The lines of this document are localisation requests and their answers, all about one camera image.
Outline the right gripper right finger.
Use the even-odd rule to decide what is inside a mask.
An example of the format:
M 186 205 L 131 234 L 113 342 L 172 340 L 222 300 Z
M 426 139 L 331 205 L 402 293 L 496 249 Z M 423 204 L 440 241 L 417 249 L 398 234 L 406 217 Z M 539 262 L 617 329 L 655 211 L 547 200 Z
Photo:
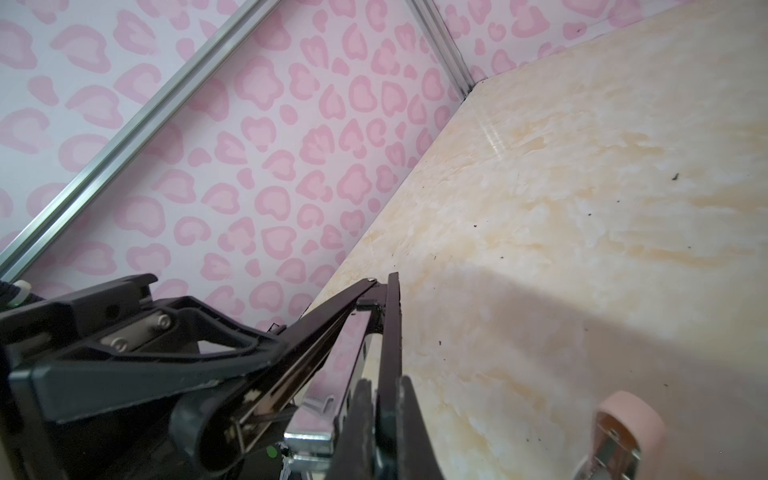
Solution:
M 398 478 L 443 479 L 411 379 L 398 380 Z

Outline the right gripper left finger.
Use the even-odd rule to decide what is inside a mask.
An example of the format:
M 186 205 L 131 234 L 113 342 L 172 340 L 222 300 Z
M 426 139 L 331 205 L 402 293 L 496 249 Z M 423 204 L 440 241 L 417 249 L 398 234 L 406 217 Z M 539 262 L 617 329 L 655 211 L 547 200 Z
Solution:
M 374 402 L 372 383 L 361 379 L 336 444 L 327 480 L 371 480 L 374 473 Z

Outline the pink mini stapler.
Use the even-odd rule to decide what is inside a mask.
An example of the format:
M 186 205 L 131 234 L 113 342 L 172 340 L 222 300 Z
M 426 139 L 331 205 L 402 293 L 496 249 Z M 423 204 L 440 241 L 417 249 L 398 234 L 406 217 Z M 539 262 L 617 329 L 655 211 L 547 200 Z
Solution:
M 616 391 L 597 407 L 590 448 L 574 479 L 656 479 L 666 424 L 644 400 Z

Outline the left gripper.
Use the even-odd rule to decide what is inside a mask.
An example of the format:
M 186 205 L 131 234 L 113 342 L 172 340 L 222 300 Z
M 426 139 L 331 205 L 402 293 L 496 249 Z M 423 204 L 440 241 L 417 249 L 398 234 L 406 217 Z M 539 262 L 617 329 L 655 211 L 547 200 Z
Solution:
M 19 479 L 214 479 L 241 459 L 222 407 L 254 399 L 289 346 L 152 274 L 1 316 L 1 427 Z

